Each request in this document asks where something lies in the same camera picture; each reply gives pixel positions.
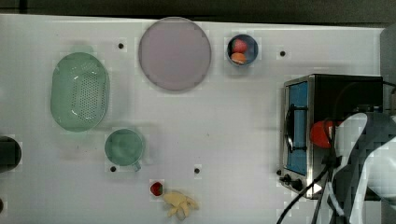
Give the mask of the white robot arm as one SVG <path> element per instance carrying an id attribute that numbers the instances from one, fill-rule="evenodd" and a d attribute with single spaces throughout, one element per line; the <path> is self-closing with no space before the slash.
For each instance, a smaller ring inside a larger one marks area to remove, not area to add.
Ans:
<path id="1" fill-rule="evenodd" d="M 395 205 L 395 118 L 388 114 L 357 113 L 335 131 L 340 165 L 327 184 L 329 224 L 363 224 L 366 192 L 373 191 Z"/>

